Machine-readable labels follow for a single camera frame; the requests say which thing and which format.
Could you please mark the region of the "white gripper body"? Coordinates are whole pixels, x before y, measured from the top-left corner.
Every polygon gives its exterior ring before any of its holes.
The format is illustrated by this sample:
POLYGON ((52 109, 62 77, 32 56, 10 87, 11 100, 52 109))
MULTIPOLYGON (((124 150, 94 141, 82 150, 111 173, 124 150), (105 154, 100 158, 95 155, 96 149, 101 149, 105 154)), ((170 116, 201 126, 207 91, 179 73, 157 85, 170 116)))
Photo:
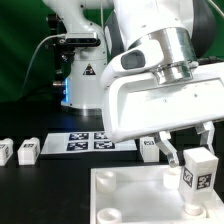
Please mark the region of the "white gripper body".
POLYGON ((102 117, 114 143, 224 120, 224 63, 200 66, 191 80, 166 85, 151 73, 119 78, 105 91, 102 117))

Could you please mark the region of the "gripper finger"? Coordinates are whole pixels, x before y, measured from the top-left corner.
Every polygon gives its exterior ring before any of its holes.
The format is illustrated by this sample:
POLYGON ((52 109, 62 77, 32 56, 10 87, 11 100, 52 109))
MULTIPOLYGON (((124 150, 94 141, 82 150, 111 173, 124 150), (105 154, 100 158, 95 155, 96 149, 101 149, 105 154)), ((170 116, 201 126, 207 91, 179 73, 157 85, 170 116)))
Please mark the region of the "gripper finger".
POLYGON ((154 141, 157 147, 167 156, 171 168, 179 166, 177 150, 170 143, 171 134, 169 131, 160 131, 154 134, 154 141))
POLYGON ((212 121, 197 124, 195 126, 197 134, 200 136, 200 145, 206 146, 211 153, 214 153, 212 146, 215 127, 212 121))

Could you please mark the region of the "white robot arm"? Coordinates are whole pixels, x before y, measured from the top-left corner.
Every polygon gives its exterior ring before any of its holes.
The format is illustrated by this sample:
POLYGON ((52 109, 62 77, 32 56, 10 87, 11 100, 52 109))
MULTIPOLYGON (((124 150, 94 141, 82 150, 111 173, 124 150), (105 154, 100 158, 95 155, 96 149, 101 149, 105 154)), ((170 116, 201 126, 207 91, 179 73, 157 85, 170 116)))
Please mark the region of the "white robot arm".
POLYGON ((194 127, 211 146, 213 124, 224 120, 224 62, 197 60, 214 33, 204 0, 43 1, 74 52, 65 108, 100 109, 112 142, 153 136, 173 167, 170 132, 194 127))

